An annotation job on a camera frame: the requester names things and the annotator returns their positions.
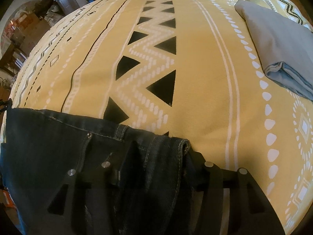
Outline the cardboard boxes pile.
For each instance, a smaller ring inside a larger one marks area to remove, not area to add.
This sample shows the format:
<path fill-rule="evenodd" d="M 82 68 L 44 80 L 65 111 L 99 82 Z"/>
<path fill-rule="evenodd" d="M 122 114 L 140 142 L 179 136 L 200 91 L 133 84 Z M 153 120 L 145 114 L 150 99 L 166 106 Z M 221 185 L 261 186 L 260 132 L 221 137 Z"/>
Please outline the cardboard boxes pile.
<path fill-rule="evenodd" d="M 45 19 L 38 18 L 31 9 L 30 3 L 25 3 L 7 20 L 1 35 L 2 54 L 13 43 L 29 56 L 31 50 L 50 29 L 49 23 Z"/>

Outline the wooden chair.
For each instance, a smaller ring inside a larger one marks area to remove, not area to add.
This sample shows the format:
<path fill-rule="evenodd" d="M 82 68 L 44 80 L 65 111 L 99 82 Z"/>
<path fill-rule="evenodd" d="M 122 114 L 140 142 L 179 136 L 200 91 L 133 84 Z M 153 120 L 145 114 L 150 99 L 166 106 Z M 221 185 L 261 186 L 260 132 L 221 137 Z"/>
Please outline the wooden chair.
<path fill-rule="evenodd" d="M 25 53 L 11 43 L 1 57 L 1 70 L 15 76 L 21 70 L 26 59 Z"/>

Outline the folded grey blue pants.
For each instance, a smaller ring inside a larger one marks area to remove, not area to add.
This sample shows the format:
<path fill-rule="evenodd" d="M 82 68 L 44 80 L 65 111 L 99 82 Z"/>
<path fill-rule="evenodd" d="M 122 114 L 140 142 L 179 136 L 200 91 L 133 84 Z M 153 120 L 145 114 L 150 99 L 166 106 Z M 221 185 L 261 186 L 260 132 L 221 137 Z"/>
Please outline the folded grey blue pants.
<path fill-rule="evenodd" d="M 238 0 L 235 10 L 246 22 L 267 78 L 312 101 L 312 32 L 252 2 Z"/>

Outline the yellow patterned bedspread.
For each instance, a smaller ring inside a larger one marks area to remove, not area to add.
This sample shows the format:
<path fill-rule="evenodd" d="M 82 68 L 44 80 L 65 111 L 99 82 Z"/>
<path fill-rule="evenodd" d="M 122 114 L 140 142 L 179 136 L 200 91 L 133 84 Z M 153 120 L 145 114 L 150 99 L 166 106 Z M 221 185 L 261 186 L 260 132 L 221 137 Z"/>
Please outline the yellow patterned bedspread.
<path fill-rule="evenodd" d="M 16 107 L 186 138 L 245 167 L 286 234 L 312 204 L 312 102 L 268 79 L 238 0 L 96 0 L 53 26 L 11 90 Z M 311 30 L 290 0 L 246 0 Z"/>

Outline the dark blue denim pants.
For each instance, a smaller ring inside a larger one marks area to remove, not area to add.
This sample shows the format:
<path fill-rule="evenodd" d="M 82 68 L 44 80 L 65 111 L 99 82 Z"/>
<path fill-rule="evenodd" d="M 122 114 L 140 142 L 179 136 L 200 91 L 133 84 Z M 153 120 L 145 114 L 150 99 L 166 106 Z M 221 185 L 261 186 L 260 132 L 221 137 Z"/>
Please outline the dark blue denim pants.
<path fill-rule="evenodd" d="M 186 139 L 4 102 L 1 181 L 22 234 L 189 234 Z"/>

